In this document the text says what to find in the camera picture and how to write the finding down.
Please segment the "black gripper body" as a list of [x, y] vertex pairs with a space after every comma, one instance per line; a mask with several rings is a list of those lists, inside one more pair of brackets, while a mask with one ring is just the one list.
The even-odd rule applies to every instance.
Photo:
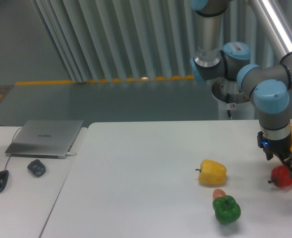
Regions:
[[258, 147], [263, 150], [263, 152], [265, 152], [265, 149], [268, 149], [272, 151], [276, 157], [278, 157], [279, 154], [291, 153], [292, 136], [290, 133], [285, 138], [271, 140], [264, 136], [264, 132], [260, 131], [257, 134], [257, 144]]

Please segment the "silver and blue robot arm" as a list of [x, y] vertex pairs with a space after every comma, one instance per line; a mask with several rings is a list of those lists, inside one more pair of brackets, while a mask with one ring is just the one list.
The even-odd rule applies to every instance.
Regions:
[[190, 65], [199, 82], [223, 77], [238, 84], [259, 119], [259, 148], [268, 160], [278, 157], [292, 178], [288, 93], [292, 89], [292, 27], [276, 0], [250, 0], [248, 4], [262, 25], [279, 64], [268, 68], [251, 64], [248, 46], [241, 42], [229, 42], [219, 50], [221, 18], [229, 1], [192, 0], [190, 6], [202, 19], [202, 26], [199, 28], [201, 39]]

